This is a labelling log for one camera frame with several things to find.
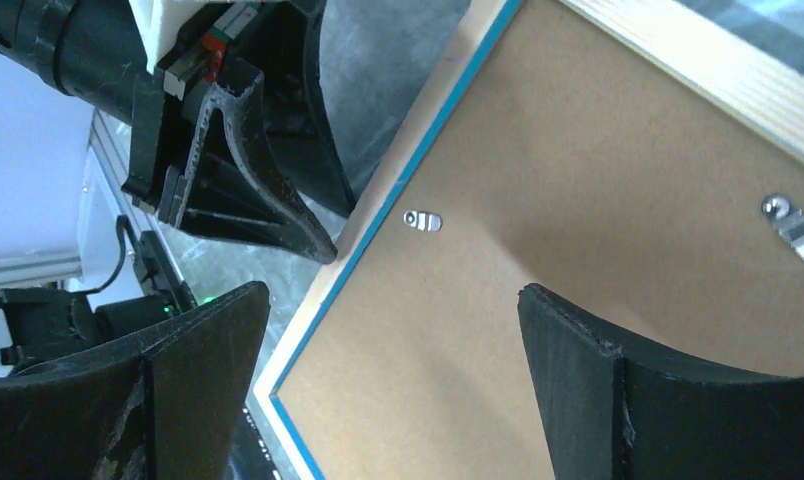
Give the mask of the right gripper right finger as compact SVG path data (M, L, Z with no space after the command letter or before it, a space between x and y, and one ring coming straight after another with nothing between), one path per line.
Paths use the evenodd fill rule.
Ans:
M804 376L702 359L539 284L522 341L559 479L804 479Z

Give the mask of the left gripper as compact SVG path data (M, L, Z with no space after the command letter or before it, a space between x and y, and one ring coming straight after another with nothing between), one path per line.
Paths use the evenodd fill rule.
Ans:
M197 237L333 262L334 240L306 202L339 210L339 159L320 136L273 131L264 73L233 52L250 28L231 38L217 25L262 5L183 6L0 1L0 54L133 127L122 189L135 206ZM212 86L184 118L189 98L163 84L192 52L202 60L200 83ZM229 65L213 77L216 59Z

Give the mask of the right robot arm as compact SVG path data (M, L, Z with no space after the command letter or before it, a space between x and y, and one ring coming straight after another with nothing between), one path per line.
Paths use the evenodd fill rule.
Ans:
M268 297L1 289L0 479L270 478L242 411ZM804 377L676 351L537 284L518 314L557 478L804 479Z

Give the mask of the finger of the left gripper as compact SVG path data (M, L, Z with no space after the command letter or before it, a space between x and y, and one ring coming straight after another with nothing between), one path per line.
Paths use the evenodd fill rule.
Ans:
M356 199L320 85L325 7L324 1L263 4L242 55L264 74L264 130L277 165L301 193L347 218Z

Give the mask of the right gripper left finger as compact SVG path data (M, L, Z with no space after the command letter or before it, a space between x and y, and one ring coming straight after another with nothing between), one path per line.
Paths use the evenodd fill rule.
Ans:
M269 316L251 281L0 377L0 479L221 479Z

